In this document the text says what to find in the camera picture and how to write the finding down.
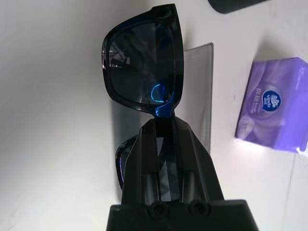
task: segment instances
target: screw hole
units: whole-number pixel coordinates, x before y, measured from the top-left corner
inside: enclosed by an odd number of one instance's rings
[[[194,212],[196,213],[196,214],[203,214],[203,213],[205,213],[205,206],[203,205],[203,204],[201,204],[201,203],[196,203],[195,205],[194,205],[194,207],[193,207],[193,209],[194,209]]]
[[[165,208],[162,205],[155,205],[153,207],[153,214],[154,215],[161,215],[161,214],[164,213],[164,211],[165,211]]]

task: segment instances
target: white table surface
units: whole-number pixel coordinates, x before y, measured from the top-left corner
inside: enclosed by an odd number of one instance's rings
[[[119,202],[115,147],[141,122],[110,100],[101,44],[117,24],[166,3],[176,3],[185,49],[214,43],[211,155],[225,197],[246,199],[261,231],[308,229],[307,157],[234,138],[251,62],[308,61],[307,1],[222,15],[206,0],[2,0],[1,231],[105,230]],[[200,124],[185,105],[177,115]]]

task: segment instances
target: transparent plastic sheet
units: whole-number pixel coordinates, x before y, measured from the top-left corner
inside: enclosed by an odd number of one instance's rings
[[[184,87],[183,96],[177,109],[176,116],[187,121],[197,138],[210,153],[211,108],[213,83],[213,44],[206,44],[184,52]],[[146,122],[149,117],[142,113],[141,120]],[[123,181],[125,161],[137,136],[123,142],[116,151],[120,176]],[[174,201],[179,198],[177,171],[173,143],[167,138],[157,138],[157,151],[160,162],[160,188],[162,201]]]

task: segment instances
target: tissue package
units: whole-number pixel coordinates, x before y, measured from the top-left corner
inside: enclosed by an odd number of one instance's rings
[[[307,63],[300,58],[253,63],[236,137],[277,150],[305,151]]]

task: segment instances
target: sunglasses frame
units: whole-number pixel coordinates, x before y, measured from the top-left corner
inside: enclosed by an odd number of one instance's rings
[[[124,98],[119,95],[111,81],[110,66],[109,66],[109,50],[114,39],[123,33],[125,30],[147,23],[162,23],[164,24],[171,34],[171,40],[173,43],[174,51],[174,91],[171,99],[167,103],[151,105],[138,103]],[[169,118],[174,115],[174,109],[179,104],[183,91],[183,79],[184,79],[184,52],[183,41],[180,30],[180,22],[175,4],[162,5],[153,7],[150,11],[142,13],[125,22],[119,24],[112,29],[103,41],[102,47],[102,64],[103,64],[103,77],[106,86],[106,90],[114,101],[120,103],[126,107],[150,113],[154,117]]]

